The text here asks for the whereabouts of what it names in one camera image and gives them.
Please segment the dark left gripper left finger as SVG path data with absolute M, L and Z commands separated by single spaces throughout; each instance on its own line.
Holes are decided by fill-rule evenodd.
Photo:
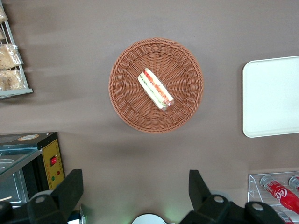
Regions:
M 51 192 L 40 193 L 26 204 L 12 208 L 11 203 L 0 203 L 2 224 L 66 224 L 84 192 L 81 169 L 72 170 Z

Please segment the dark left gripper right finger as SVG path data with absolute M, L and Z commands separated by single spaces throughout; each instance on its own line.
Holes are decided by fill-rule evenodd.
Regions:
M 269 205 L 248 202 L 240 207 L 226 197 L 212 194 L 198 170 L 189 171 L 189 198 L 193 210 L 181 224 L 283 224 L 284 221 Z

